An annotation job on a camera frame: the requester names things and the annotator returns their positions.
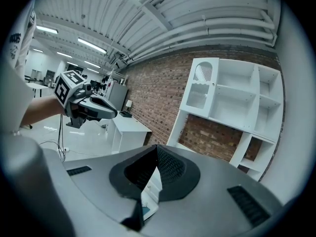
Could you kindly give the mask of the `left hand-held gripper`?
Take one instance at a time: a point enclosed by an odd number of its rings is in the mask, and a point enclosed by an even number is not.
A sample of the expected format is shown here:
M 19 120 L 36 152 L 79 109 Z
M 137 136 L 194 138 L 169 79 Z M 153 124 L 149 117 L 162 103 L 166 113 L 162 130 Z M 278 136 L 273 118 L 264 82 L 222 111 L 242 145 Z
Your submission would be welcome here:
M 118 112 L 106 98 L 92 95 L 92 86 L 75 71 L 62 72 L 54 94 L 70 118 L 66 126 L 81 128 L 88 120 L 114 119 Z

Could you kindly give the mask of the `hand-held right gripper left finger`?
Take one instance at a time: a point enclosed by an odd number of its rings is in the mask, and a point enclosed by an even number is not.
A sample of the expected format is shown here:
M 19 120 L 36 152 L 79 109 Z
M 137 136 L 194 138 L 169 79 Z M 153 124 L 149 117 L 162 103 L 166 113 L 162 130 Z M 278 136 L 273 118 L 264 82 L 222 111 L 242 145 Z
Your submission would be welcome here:
M 132 215 L 136 201 L 121 197 L 112 186 L 109 174 L 119 162 L 154 148 L 144 146 L 124 153 L 67 162 L 61 162 L 56 151 L 43 150 L 53 186 L 76 234 L 135 233 L 121 221 Z

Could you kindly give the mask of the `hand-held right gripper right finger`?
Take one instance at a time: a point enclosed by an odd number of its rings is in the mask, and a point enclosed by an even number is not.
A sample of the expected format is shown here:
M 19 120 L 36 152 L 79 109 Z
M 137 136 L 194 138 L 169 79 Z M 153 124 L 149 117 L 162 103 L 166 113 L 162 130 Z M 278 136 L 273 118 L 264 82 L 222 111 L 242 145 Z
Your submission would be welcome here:
M 224 160 L 168 146 L 194 162 L 200 180 L 183 199 L 161 202 L 146 221 L 149 237 L 254 237 L 281 209 L 261 183 Z

